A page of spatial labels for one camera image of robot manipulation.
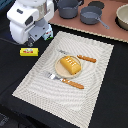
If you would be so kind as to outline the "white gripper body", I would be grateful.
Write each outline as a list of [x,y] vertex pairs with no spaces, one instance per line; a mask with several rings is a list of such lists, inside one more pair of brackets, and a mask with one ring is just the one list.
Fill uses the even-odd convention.
[[32,45],[49,29],[53,16],[53,0],[16,0],[7,12],[12,38],[18,44]]

